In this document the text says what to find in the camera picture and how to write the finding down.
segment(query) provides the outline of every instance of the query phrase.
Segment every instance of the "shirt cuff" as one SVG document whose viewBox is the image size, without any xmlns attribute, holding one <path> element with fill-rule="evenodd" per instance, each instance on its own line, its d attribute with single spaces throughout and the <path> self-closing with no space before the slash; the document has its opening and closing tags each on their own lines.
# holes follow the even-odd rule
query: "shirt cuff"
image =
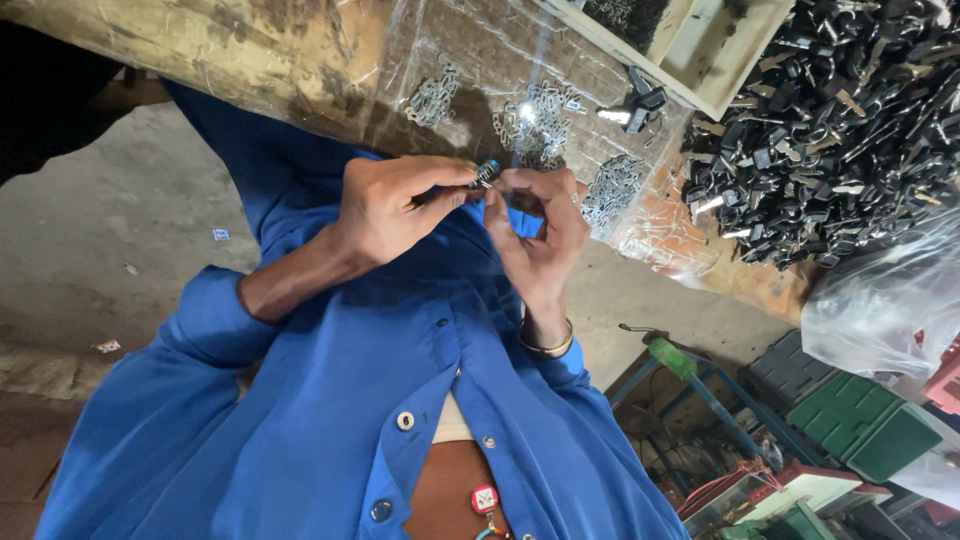
<svg viewBox="0 0 960 540">
<path fill-rule="evenodd" d="M 207 266 L 183 289 L 176 324 L 170 325 L 175 339 L 218 367 L 244 367 L 259 360 L 281 329 L 257 321 L 240 305 L 237 282 L 243 278 L 239 272 Z"/>
<path fill-rule="evenodd" d="M 549 360 L 537 356 L 535 363 L 547 384 L 563 386 L 573 382 L 584 372 L 584 351 L 580 348 L 580 342 L 574 337 L 570 342 L 570 348 L 562 356 Z"/>
</svg>

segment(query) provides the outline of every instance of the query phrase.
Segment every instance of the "red string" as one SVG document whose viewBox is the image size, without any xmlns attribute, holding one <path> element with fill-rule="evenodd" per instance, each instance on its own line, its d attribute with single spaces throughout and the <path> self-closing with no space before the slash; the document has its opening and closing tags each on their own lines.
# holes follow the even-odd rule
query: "red string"
<svg viewBox="0 0 960 540">
<path fill-rule="evenodd" d="M 693 493 L 690 494 L 689 497 L 686 498 L 686 501 L 679 508 L 677 508 L 677 513 L 679 514 L 683 512 L 688 507 L 690 507 L 693 503 L 696 503 L 697 501 L 699 501 L 700 498 L 698 498 L 697 495 L 703 493 L 707 488 L 711 487 L 714 484 L 720 483 L 726 479 L 729 479 L 733 475 L 740 472 L 744 472 L 748 476 L 751 476 L 751 477 L 754 477 L 755 479 L 760 480 L 761 482 L 769 485 L 770 487 L 776 489 L 781 493 L 786 491 L 786 488 L 783 487 L 783 485 L 781 485 L 777 481 L 777 477 L 775 477 L 773 472 L 770 471 L 770 468 L 763 464 L 763 459 L 759 455 L 755 455 L 753 459 L 737 461 L 736 469 L 730 471 L 729 473 L 720 477 L 719 479 L 711 480 L 705 483 L 704 485 L 698 487 L 696 490 L 694 490 Z"/>
</svg>

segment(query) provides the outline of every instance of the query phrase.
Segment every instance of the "bracelet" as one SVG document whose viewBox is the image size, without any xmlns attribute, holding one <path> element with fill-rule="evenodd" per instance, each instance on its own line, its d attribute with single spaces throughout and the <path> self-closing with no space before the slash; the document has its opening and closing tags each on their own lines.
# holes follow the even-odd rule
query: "bracelet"
<svg viewBox="0 0 960 540">
<path fill-rule="evenodd" d="M 553 349 L 543 349 L 543 347 L 534 347 L 533 345 L 529 345 L 527 342 L 523 341 L 523 337 L 520 335 L 518 335 L 516 338 L 519 340 L 520 345 L 531 351 L 534 351 L 535 353 L 540 353 L 541 355 L 552 355 L 562 351 L 563 349 L 566 349 L 571 343 L 573 343 L 573 323 L 570 322 L 570 319 L 566 319 L 566 328 L 567 335 L 564 343 L 562 343 L 559 347 L 554 347 Z"/>
</svg>

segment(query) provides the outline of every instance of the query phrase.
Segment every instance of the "wooden box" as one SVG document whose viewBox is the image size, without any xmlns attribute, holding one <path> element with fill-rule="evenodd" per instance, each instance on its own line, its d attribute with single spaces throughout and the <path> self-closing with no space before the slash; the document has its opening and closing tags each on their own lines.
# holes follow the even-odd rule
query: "wooden box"
<svg viewBox="0 0 960 540">
<path fill-rule="evenodd" d="M 636 65 L 671 97 L 720 121 L 763 49 L 790 13 L 793 0 L 670 0 L 646 55 L 583 13 L 581 2 L 534 0 L 593 44 Z"/>
</svg>

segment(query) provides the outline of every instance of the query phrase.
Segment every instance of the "concrete floor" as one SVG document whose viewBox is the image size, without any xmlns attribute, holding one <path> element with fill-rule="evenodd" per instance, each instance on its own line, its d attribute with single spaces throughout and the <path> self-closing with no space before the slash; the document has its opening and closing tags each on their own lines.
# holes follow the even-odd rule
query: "concrete floor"
<svg viewBox="0 0 960 540">
<path fill-rule="evenodd" d="M 214 241 L 217 228 L 228 229 L 230 241 Z M 11 369 L 55 359 L 60 368 L 46 370 L 44 387 L 81 399 L 88 391 L 70 389 L 92 388 L 104 366 L 145 346 L 206 264 L 250 271 L 256 260 L 236 189 L 217 156 L 175 105 L 137 109 L 93 145 L 0 189 L 0 389 L 12 386 Z M 567 290 L 601 390 L 644 349 L 642 334 L 620 330 L 621 322 L 669 331 L 735 364 L 752 361 L 791 328 L 753 307 L 685 288 L 595 241 Z M 91 353 L 110 339 L 123 349 Z M 77 381 L 81 372 L 86 378 Z M 44 393 L 36 390 L 42 384 L 16 382 L 18 391 Z"/>
</svg>

